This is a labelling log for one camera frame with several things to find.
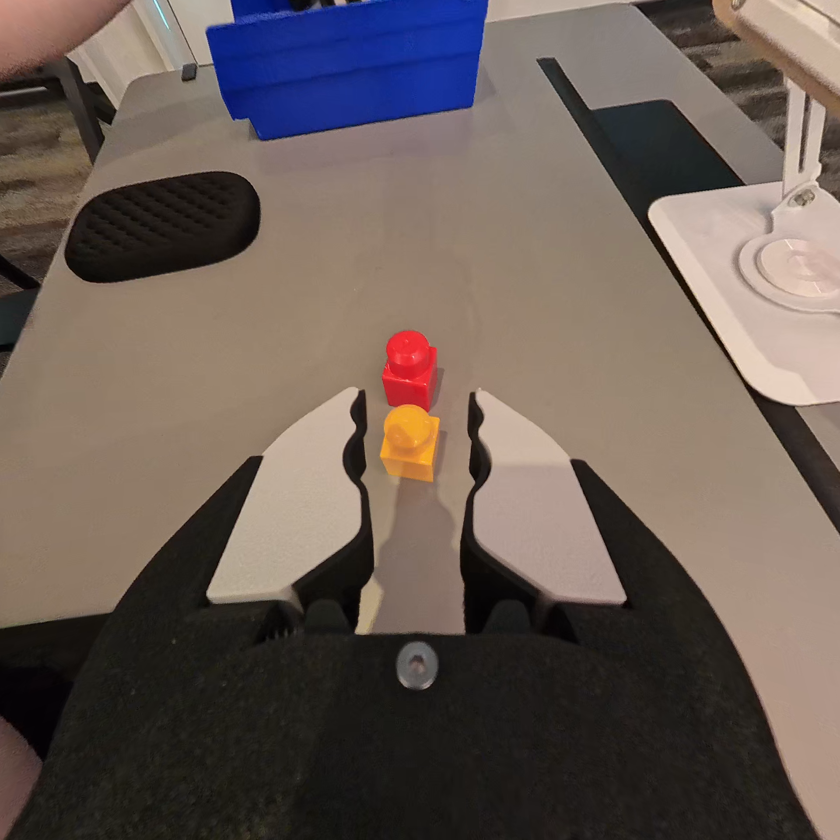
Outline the person's right knee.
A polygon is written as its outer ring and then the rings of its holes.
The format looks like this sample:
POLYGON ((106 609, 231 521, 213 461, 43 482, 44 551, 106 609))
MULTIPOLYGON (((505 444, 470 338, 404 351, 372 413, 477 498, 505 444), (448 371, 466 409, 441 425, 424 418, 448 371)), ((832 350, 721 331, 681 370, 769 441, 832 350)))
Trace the person's right knee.
POLYGON ((27 740, 1 718, 1 838, 5 839, 24 810, 42 762, 27 740))

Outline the black oval pad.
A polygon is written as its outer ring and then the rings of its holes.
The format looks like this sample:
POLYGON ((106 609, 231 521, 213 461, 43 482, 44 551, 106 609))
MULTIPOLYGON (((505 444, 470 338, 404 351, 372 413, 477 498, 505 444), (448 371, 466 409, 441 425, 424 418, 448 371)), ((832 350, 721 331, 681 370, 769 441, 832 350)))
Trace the black oval pad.
POLYGON ((66 265, 94 284, 213 266, 255 241, 261 222, 251 182, 229 171, 164 177, 89 199, 66 239, 66 265))

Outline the blue plastic bin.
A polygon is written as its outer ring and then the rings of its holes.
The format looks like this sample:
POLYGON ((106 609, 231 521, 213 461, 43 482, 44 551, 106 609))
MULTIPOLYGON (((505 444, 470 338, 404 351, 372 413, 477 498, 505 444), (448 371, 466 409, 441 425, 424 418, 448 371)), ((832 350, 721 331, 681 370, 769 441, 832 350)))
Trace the blue plastic bin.
POLYGON ((470 108, 487 1, 231 2, 206 29, 230 117, 260 140, 470 108))

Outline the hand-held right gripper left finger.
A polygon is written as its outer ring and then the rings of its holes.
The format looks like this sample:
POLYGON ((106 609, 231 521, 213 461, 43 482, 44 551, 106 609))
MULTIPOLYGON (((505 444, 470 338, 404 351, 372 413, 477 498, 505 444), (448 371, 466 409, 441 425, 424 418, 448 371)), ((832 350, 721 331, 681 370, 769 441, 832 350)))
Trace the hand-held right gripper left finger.
POLYGON ((216 605, 338 603, 358 618, 373 573, 365 392, 348 387, 264 451, 207 590, 216 605))

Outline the person's left forearm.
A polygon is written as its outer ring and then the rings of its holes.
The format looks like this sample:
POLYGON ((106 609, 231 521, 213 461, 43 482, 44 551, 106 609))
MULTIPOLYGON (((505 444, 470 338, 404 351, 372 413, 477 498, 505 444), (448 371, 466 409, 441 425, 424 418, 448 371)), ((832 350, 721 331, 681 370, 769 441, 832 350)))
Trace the person's left forearm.
POLYGON ((67 56, 129 5, 129 1, 2 1, 2 81, 67 56))

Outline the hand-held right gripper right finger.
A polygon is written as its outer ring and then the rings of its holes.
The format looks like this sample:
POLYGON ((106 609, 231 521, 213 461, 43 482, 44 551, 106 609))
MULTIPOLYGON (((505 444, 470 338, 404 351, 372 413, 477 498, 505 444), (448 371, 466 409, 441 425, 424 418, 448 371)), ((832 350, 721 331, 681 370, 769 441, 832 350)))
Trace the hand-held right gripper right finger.
POLYGON ((503 601, 531 623, 557 604, 625 606, 627 594, 572 457, 492 395, 469 396, 469 473, 459 561, 466 624, 503 601))

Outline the red mega block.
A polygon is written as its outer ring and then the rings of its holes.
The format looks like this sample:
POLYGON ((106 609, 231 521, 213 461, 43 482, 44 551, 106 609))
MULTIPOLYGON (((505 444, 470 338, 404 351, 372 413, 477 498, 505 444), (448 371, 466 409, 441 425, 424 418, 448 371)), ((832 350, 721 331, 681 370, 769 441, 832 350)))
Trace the red mega block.
POLYGON ((425 335, 403 330, 391 336, 382 373, 389 406, 414 405, 430 413, 438 379, 438 352, 425 335))

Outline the orange mega block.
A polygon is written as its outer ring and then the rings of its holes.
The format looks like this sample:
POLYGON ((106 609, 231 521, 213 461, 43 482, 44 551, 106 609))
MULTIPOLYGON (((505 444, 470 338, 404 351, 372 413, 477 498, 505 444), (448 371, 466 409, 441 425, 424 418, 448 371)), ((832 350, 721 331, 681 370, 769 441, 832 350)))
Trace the orange mega block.
POLYGON ((440 420, 414 404, 392 408, 384 421, 380 458, 389 476, 434 482, 440 420))

